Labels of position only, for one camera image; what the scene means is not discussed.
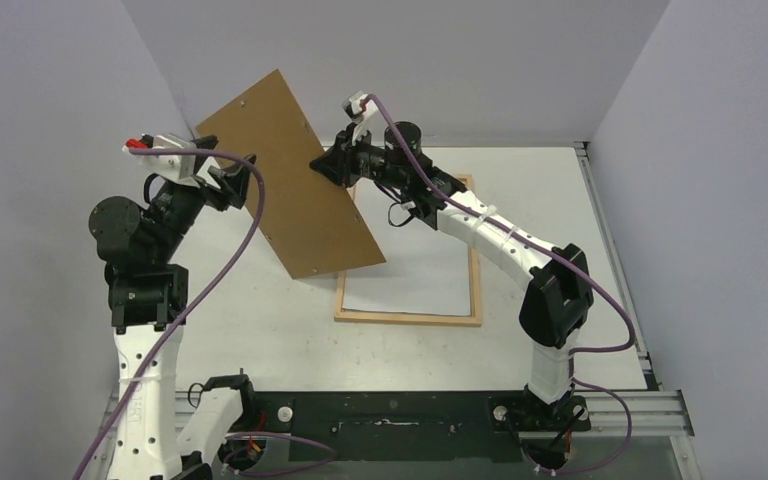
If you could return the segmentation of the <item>brown cardboard backing board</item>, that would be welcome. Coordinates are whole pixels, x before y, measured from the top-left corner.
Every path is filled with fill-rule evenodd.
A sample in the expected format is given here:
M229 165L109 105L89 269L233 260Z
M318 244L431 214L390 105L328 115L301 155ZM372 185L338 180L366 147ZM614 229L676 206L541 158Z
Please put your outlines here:
M255 155L266 187L259 230L291 278L384 263L351 194L310 168L324 149L279 70L196 130L216 136L220 151Z

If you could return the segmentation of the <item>colour photo print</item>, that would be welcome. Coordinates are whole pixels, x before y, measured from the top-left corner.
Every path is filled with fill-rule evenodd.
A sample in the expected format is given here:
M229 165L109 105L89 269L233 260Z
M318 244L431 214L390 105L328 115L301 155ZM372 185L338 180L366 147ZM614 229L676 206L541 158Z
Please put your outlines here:
M364 181L354 200L382 251L381 264L346 273L343 308L370 313L467 317L472 313L469 249L408 213Z

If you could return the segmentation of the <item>wooden picture frame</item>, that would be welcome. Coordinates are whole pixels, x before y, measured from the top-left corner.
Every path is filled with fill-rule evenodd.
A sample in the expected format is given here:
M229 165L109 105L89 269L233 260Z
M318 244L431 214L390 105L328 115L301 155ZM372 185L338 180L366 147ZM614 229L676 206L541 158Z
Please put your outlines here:
M355 186L349 190L354 200ZM336 286L336 306L334 319L338 322L353 323L381 323L394 325L440 325L440 326L462 326L479 327L483 321L483 301L481 294L481 273L478 253L469 248L470 259L470 290L472 301L472 313L467 317L457 316L439 316L425 314L405 314L405 313L370 313L360 311L350 311L343 308L344 288L346 283L346 273L344 270L337 274Z

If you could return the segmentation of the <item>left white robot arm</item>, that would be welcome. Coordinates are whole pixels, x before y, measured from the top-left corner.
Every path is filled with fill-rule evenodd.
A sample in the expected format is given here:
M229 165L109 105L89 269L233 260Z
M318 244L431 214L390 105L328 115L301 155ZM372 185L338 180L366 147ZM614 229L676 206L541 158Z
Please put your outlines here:
M227 432L250 428L259 405L243 373L208 379L206 399L177 430L176 373L187 316L189 273L173 256L201 211L244 206L264 179L253 154L224 153L214 136L185 140L143 135L123 145L161 179L142 202L113 196L92 210L88 227L104 262L119 393L100 437L115 441L111 479L209 479Z

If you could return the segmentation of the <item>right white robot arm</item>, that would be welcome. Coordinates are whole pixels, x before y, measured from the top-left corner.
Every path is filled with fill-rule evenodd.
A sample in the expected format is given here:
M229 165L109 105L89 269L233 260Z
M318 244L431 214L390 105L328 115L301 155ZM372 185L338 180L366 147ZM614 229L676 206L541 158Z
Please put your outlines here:
M571 351L594 302L582 279L584 252L530 237L455 176L435 166L421 147L421 131L399 122L385 131L381 147L370 134L340 131L309 167L348 189L367 179L411 219L462 241L506 273L524 291L519 323L533 345L530 379L519 416L528 429L567 433L586 421L586 407L574 394Z

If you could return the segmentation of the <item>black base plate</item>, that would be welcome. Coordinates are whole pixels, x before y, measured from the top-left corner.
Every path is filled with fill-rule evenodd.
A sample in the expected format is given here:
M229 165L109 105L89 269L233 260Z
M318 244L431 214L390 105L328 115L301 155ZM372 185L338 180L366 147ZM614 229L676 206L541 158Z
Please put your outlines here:
M591 428L584 397L545 406L522 390L260 392L232 430L291 434L292 461L333 448L343 461L514 463L529 454L549 468L567 460L571 436Z

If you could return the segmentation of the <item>aluminium rail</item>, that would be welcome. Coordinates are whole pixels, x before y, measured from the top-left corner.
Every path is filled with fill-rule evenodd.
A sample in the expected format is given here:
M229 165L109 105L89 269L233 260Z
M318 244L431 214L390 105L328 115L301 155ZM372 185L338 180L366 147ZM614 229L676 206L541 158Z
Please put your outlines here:
M588 435L692 436L694 430L680 392L620 391L616 397L596 391L575 394L587 415L573 426ZM558 432L558 426L538 425L526 414L536 411L517 391L409 392L260 392L253 395L251 412L237 428L255 426L261 414L269 432L296 432L309 438L318 427L340 430L351 423L383 426L486 424L497 432L504 420L521 432Z

